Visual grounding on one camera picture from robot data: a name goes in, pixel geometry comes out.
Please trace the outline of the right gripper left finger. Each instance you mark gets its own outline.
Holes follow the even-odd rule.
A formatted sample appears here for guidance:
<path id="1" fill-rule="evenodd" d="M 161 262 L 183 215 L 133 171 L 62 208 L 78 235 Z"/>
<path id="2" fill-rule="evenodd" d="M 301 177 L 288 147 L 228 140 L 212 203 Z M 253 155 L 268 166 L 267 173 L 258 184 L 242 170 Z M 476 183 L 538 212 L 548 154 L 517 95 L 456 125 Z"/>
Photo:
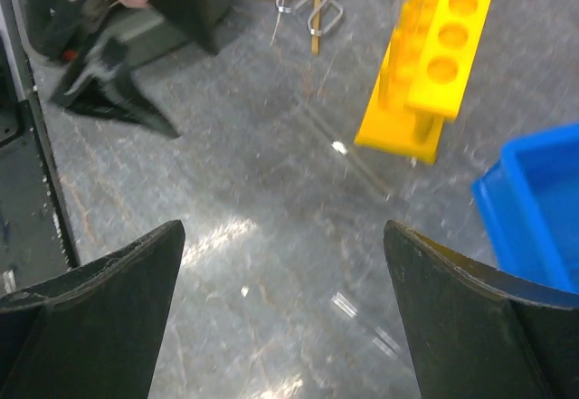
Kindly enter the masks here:
<path id="1" fill-rule="evenodd" d="M 1 298 L 4 398 L 146 398 L 185 246 L 181 221 Z"/>

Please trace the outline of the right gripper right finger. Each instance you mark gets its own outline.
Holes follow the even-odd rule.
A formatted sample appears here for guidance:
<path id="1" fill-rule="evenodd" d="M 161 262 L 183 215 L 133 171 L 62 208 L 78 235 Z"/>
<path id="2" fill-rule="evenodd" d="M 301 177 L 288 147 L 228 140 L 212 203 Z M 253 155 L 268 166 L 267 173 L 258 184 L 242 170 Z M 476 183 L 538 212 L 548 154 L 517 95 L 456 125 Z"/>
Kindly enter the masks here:
<path id="1" fill-rule="evenodd" d="M 424 398 L 575 398 L 578 296 L 510 275 L 404 223 L 384 255 Z"/>

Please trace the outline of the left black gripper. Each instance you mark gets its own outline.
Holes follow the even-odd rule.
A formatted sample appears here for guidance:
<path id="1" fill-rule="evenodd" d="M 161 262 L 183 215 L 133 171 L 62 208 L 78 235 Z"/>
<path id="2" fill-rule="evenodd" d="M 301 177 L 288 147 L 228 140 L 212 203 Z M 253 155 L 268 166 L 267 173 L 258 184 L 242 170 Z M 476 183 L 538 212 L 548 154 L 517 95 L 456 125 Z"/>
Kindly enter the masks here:
<path id="1" fill-rule="evenodd" d="M 26 53 L 60 65 L 96 33 L 117 0 L 26 0 Z M 211 55 L 219 53 L 207 0 L 148 0 L 169 23 Z M 129 48 L 115 38 L 84 46 L 68 65 L 50 102 L 77 115 L 116 120 L 179 138 L 176 127 L 133 81 Z"/>

